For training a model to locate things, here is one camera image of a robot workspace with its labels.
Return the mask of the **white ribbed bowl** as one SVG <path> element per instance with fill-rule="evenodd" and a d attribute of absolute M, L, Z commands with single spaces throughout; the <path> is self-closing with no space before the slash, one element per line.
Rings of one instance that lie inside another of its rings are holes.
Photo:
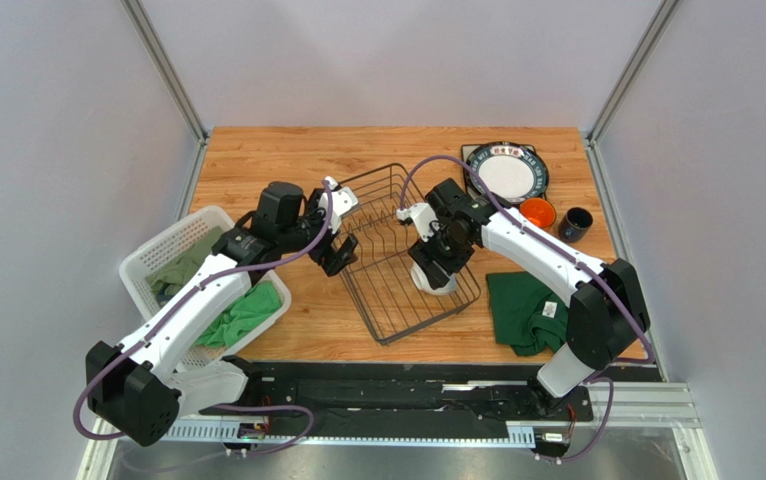
<path fill-rule="evenodd" d="M 417 263 L 413 263 L 410 269 L 411 279 L 417 289 L 434 296 L 446 296 L 453 294 L 457 289 L 455 275 L 448 277 L 448 282 L 442 287 L 432 287 L 424 271 Z"/>

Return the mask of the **white green-rimmed round plate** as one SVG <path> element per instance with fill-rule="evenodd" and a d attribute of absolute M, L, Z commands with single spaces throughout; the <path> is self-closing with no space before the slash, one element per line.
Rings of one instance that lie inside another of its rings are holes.
<path fill-rule="evenodd" d="M 490 191 L 515 206 L 529 198 L 544 198 L 550 181 L 549 169 L 543 159 L 542 162 L 537 161 L 535 165 L 529 165 L 512 158 L 496 158 L 479 165 L 477 170 L 472 165 L 467 165 L 476 173 L 474 176 L 466 170 L 463 171 L 466 191 L 472 197 L 485 193 L 485 189 L 477 181 L 479 178 Z"/>

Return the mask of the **orange mug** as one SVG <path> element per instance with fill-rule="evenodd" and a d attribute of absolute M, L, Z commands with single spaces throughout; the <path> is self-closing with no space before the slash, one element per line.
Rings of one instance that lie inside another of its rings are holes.
<path fill-rule="evenodd" d="M 528 221 L 542 229 L 550 228 L 557 219 L 554 206 L 541 197 L 523 201 L 519 206 L 519 211 Z"/>

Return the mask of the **dark blue mug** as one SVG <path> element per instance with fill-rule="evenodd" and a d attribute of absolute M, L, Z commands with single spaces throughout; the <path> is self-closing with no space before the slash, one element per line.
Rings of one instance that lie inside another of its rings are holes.
<path fill-rule="evenodd" d="M 569 209 L 557 226 L 558 238 L 565 243 L 580 241 L 593 225 L 593 215 L 581 207 Z"/>

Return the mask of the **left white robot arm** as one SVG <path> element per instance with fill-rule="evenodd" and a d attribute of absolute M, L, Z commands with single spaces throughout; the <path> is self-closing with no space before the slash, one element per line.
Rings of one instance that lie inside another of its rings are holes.
<path fill-rule="evenodd" d="M 114 427 L 113 438 L 150 446 L 177 418 L 242 399 L 254 376 L 250 364 L 225 355 L 196 370 L 179 372 L 177 365 L 267 272 L 308 256 L 334 276 L 354 261 L 354 236 L 340 248 L 332 243 L 358 205 L 353 191 L 332 178 L 310 195 L 291 183 L 269 184 L 257 208 L 222 233 L 200 269 L 151 320 L 115 345 L 99 341 L 89 350 L 86 387 L 72 412 L 76 431 L 104 440 L 82 423 L 88 408 Z"/>

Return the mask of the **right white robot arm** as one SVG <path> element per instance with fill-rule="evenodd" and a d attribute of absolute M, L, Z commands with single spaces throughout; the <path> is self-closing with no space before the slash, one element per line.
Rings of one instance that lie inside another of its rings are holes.
<path fill-rule="evenodd" d="M 399 200 L 396 217 L 418 232 L 409 255 L 414 281 L 428 293 L 451 285 L 476 248 L 514 262 L 567 306 L 564 345 L 537 373 L 540 390 L 566 396 L 584 380 L 620 359 L 635 341 L 649 349 L 649 314 L 636 269 L 607 263 L 564 244 L 492 194 L 471 197 L 452 179 L 423 201 Z"/>

